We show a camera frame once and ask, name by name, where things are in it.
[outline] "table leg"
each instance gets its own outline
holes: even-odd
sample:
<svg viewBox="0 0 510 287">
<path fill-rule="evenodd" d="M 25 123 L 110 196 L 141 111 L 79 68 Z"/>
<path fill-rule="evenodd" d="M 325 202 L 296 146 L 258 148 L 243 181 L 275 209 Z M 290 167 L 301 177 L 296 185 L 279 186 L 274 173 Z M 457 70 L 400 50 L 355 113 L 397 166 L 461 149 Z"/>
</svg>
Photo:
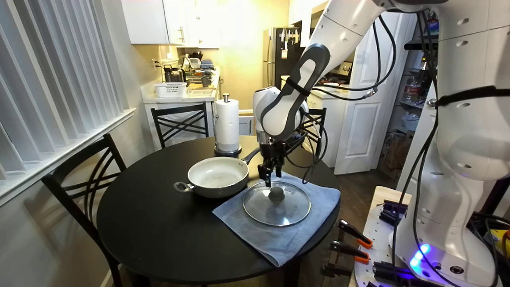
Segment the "table leg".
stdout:
<svg viewBox="0 0 510 287">
<path fill-rule="evenodd" d="M 127 274 L 129 275 L 131 285 L 133 287 L 150 287 L 150 281 L 148 277 L 136 274 L 129 269 L 127 269 Z"/>
<path fill-rule="evenodd" d="M 301 258 L 294 258 L 284 266 L 284 287 L 297 287 L 299 284 L 299 268 Z"/>
</svg>

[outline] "round black table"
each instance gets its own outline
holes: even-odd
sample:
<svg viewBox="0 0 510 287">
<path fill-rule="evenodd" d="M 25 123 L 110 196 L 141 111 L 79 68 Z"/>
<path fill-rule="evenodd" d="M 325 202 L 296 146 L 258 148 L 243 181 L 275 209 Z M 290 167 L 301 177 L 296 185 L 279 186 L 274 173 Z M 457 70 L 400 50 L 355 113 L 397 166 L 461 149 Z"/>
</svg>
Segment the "round black table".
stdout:
<svg viewBox="0 0 510 287">
<path fill-rule="evenodd" d="M 240 157 L 258 147 L 254 136 L 241 136 L 241 145 Z M 97 211 L 99 236 L 114 258 L 138 274 L 137 280 L 143 276 L 181 284 L 213 284 L 252 278 L 276 269 L 212 213 L 229 198 L 206 199 L 173 190 L 174 182 L 187 182 L 187 172 L 193 164 L 215 156 L 213 150 L 213 137 L 169 146 L 131 165 L 105 191 Z M 307 165 L 311 156 L 298 148 L 290 158 L 296 164 Z M 248 186 L 259 180 L 257 165 L 261 162 L 260 154 L 250 162 Z M 288 162 L 283 171 L 297 177 L 305 172 Z M 323 162 L 316 165 L 311 183 L 339 186 Z M 327 235 L 339 209 L 340 201 L 296 255 L 297 259 L 285 264 L 290 269 L 286 270 L 286 285 L 296 284 L 299 258 Z"/>
</svg>

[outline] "paper towel roll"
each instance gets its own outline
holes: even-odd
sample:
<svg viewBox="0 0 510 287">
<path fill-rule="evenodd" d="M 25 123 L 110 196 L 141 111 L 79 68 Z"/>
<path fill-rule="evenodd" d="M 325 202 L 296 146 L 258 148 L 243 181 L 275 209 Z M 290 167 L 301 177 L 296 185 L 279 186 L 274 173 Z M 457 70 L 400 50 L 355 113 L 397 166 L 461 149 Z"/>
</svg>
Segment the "paper towel roll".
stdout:
<svg viewBox="0 0 510 287">
<path fill-rule="evenodd" d="M 216 101 L 216 142 L 218 149 L 233 152 L 239 149 L 239 102 L 229 99 Z"/>
</svg>

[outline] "vertical blinds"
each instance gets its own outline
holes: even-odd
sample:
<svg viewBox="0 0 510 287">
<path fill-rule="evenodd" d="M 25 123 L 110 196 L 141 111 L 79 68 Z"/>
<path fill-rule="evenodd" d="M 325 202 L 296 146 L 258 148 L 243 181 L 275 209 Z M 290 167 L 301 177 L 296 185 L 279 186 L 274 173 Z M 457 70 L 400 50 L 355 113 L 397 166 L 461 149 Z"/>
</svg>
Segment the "vertical blinds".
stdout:
<svg viewBox="0 0 510 287">
<path fill-rule="evenodd" d="M 0 0 L 0 180 L 128 108 L 99 0 Z"/>
</svg>

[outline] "glass lid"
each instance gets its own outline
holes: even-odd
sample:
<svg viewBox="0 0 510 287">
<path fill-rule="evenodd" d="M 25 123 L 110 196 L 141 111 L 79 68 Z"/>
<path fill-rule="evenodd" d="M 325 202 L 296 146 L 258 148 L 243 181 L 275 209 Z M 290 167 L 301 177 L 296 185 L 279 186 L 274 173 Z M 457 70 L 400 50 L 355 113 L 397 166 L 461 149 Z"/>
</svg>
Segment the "glass lid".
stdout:
<svg viewBox="0 0 510 287">
<path fill-rule="evenodd" d="M 303 220 L 310 212 L 308 196 L 299 187 L 273 181 L 272 187 L 258 183 L 245 193 L 243 207 L 258 222 L 272 226 L 288 226 Z"/>
</svg>

